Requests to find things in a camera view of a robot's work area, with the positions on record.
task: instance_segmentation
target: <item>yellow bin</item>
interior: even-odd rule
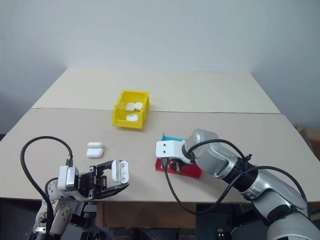
[[[141,111],[126,111],[127,103],[142,103]],[[112,111],[112,126],[142,129],[143,124],[146,121],[147,109],[149,108],[149,92],[146,91],[131,91],[123,90],[118,101],[116,102]],[[126,116],[131,114],[137,114],[139,121],[127,121]]]

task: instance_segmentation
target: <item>robotic arm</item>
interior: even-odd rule
[[[60,167],[58,177],[46,183],[45,192],[32,178],[25,162],[27,147],[42,139],[58,141],[68,150],[66,164]],[[85,218],[73,214],[73,203],[111,197],[129,186],[127,161],[114,160],[93,165],[89,167],[89,172],[79,174],[78,169],[73,166],[73,153],[69,145],[53,136],[39,136],[28,141],[21,150],[20,161],[26,177],[42,196],[29,240],[60,240],[70,222],[86,224]],[[111,170],[112,181],[120,184],[107,187],[105,170]]]
[[[227,183],[254,167],[248,163],[251,155],[240,158],[219,142],[210,142],[217,139],[218,135],[213,132],[196,129],[185,141],[157,142],[156,156],[162,159],[180,159],[184,164],[196,163],[204,172]],[[238,178],[233,186],[245,199],[252,202],[258,215],[269,226],[268,240],[320,239],[320,231],[309,220],[305,199],[269,171],[249,171]]]

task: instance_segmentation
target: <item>beige table top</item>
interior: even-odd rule
[[[320,181],[320,163],[299,133],[282,114],[148,112],[143,130],[113,127],[109,110],[30,109],[0,142],[0,197],[39,199],[20,165],[22,146],[31,138],[49,135],[65,140],[80,172],[89,166],[119,159],[129,162],[130,186],[105,201],[174,201],[163,172],[155,171],[155,145],[163,132],[187,138],[194,129],[216,132],[251,153],[254,165],[270,165],[288,171],[303,187],[309,201],[320,201],[314,186]],[[102,158],[86,157],[87,143],[99,141],[106,149]],[[52,140],[35,142],[26,152],[26,164],[44,187],[64,165],[66,149]],[[286,182],[288,179],[276,174]],[[200,179],[170,175],[182,201],[215,202],[226,187],[220,179],[203,174]],[[225,202],[244,202],[232,189]]]
[[[150,92],[149,112],[279,110],[249,72],[68,68],[33,108],[112,110],[123,89]]]

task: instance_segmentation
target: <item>gray wall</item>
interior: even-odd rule
[[[320,128],[318,0],[1,0],[7,132],[67,67],[250,71],[295,124]]]

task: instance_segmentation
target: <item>wire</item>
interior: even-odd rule
[[[57,177],[51,178],[49,181],[46,182],[45,186],[44,186],[44,192],[45,195],[49,198],[49,193],[48,193],[48,185],[50,182],[54,181],[54,180],[58,180]]]
[[[20,153],[20,162],[21,162],[21,166],[22,166],[22,169],[24,171],[24,174],[26,175],[26,177],[28,178],[28,180],[31,182],[32,186],[39,192],[39,194],[43,197],[43,199],[45,200],[46,202],[46,206],[47,206],[47,222],[46,222],[46,226],[45,226],[45,236],[44,236],[44,239],[47,239],[47,237],[49,236],[50,234],[50,230],[51,230],[51,226],[52,226],[52,223],[54,221],[54,211],[53,211],[53,207],[52,207],[52,204],[50,202],[50,199],[49,197],[46,195],[46,193],[39,187],[39,185],[36,183],[36,181],[32,178],[30,172],[28,171],[28,168],[26,166],[26,161],[25,161],[25,154],[26,154],[26,150],[27,150],[27,147],[32,144],[33,142],[35,141],[38,141],[38,140],[41,140],[41,139],[52,139],[52,140],[55,140],[55,141],[58,141],[59,143],[62,143],[68,150],[69,152],[69,156],[67,158],[67,162],[69,162],[70,164],[72,164],[72,159],[73,159],[73,154],[72,154],[72,150],[71,148],[69,147],[69,145],[64,142],[63,140],[57,138],[57,137],[54,137],[54,136],[38,136],[38,137],[35,137],[33,139],[31,139],[30,141],[28,141],[24,146],[23,148],[21,149],[21,153]]]
[[[232,231],[230,232],[230,235],[232,235],[237,228],[238,227],[236,226],[234,229],[232,229]]]
[[[245,212],[244,212],[244,208],[242,207],[241,204],[239,204],[239,206],[240,206],[240,208],[241,208],[241,213],[244,214],[244,213],[245,213]]]
[[[218,200],[212,204],[209,208],[207,208],[206,210],[203,210],[203,211],[193,211],[191,209],[189,209],[187,206],[185,206],[181,201],[180,199],[178,198],[178,196],[176,195],[172,185],[171,185],[171,182],[170,182],[170,179],[169,179],[169,176],[168,176],[168,172],[167,172],[167,168],[163,168],[164,170],[164,174],[165,174],[165,178],[168,182],[168,185],[169,185],[169,188],[172,192],[172,195],[174,196],[175,200],[178,202],[178,204],[184,209],[186,210],[188,213],[191,213],[193,215],[203,215],[203,214],[207,214],[209,212],[212,212],[214,209],[216,209],[216,207],[219,206],[219,204],[223,201],[223,199],[226,197],[226,195],[228,194],[228,192],[230,191],[230,189],[234,186],[234,184],[238,181],[239,178],[241,178],[244,174],[247,174],[249,172],[253,172],[253,171],[257,171],[257,170],[274,170],[274,171],[277,171],[277,172],[280,172],[284,175],[286,175],[288,178],[290,178],[294,184],[296,185],[296,187],[298,188],[303,200],[305,201],[305,203],[307,204],[307,211],[308,211],[308,201],[307,201],[307,197],[305,195],[305,192],[303,191],[302,187],[300,186],[300,184],[298,183],[298,181],[292,176],[290,175],[289,173],[287,173],[286,171],[280,169],[280,168],[277,168],[277,167],[274,167],[274,166],[254,166],[254,167],[251,167],[249,168],[248,170],[246,171],[243,171],[241,173],[239,173],[230,183],[229,185],[225,188],[225,190],[223,191],[223,193],[221,194],[221,196],[218,198]]]
[[[202,145],[206,145],[206,144],[211,144],[211,143],[224,143],[229,145],[230,147],[232,147],[239,155],[242,159],[245,159],[245,155],[239,150],[239,148],[237,148],[232,142],[224,140],[224,139],[210,139],[210,140],[206,140],[206,141],[202,141],[199,142],[195,145],[193,145],[192,147],[189,148],[187,154],[190,156],[192,150],[196,149],[197,147],[200,147]]]

